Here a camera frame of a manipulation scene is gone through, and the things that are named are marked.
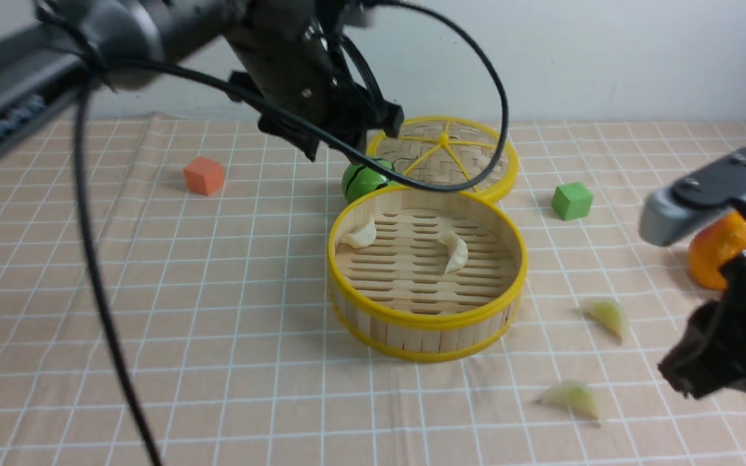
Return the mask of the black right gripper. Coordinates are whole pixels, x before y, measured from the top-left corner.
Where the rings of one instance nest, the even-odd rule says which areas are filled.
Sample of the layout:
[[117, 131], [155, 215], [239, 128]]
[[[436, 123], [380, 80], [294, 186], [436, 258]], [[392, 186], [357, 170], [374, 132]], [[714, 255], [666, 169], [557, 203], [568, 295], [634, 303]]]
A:
[[[731, 206], [746, 220], [746, 200]], [[688, 319], [681, 341], [659, 363], [664, 380], [685, 398], [723, 389], [746, 393], [746, 250], [722, 268], [727, 289]]]

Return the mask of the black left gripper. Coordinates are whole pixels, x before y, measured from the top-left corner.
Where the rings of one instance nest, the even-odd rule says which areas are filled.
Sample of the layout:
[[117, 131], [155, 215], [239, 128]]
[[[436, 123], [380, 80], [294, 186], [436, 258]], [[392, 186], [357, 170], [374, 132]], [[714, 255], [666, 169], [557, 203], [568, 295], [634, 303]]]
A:
[[[264, 98], [365, 153], [370, 131], [399, 136], [405, 113], [385, 101], [360, 50], [344, 33], [366, 27], [368, 1], [246, 1], [225, 41], [243, 67], [230, 83]], [[311, 162], [319, 139], [272, 116], [258, 130], [284, 139]]]

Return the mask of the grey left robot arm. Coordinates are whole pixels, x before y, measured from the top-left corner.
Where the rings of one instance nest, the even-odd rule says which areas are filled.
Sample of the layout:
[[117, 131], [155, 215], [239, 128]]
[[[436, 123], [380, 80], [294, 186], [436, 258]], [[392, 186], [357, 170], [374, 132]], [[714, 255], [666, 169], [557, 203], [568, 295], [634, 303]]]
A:
[[244, 69], [230, 83], [352, 148], [403, 110], [377, 88], [345, 26], [367, 27], [370, 1], [49, 1], [38, 22], [0, 38], [0, 160], [74, 104], [91, 76], [139, 91], [153, 71], [110, 71], [122, 59], [177, 64], [225, 38]]

